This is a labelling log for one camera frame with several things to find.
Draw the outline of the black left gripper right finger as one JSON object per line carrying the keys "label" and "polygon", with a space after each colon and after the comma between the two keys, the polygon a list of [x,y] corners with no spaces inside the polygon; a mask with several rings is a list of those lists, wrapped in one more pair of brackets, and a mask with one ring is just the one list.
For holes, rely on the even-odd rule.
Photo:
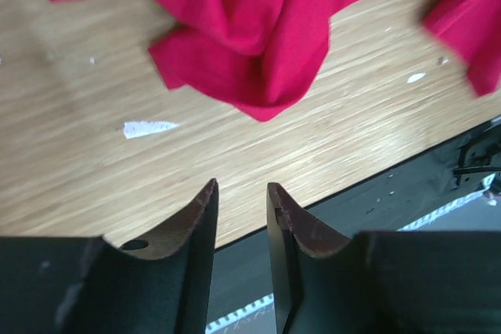
{"label": "black left gripper right finger", "polygon": [[498,232],[364,231],[348,238],[267,187],[279,333],[497,333]]}

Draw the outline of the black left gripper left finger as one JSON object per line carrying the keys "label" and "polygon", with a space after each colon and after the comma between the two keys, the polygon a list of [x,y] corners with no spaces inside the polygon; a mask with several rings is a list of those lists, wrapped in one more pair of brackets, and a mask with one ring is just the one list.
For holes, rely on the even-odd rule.
{"label": "black left gripper left finger", "polygon": [[97,237],[2,237],[4,333],[202,333],[218,183],[120,247]]}

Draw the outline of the red t shirt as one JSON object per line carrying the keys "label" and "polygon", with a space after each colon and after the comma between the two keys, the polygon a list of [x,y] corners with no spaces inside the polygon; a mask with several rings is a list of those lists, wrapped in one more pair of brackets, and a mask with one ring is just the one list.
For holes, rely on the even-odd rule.
{"label": "red t shirt", "polygon": [[[178,21],[149,50],[167,87],[189,85],[267,121],[305,95],[329,49],[330,17],[359,0],[156,1]],[[500,0],[440,0],[424,26],[465,61],[477,95],[497,89]]]}

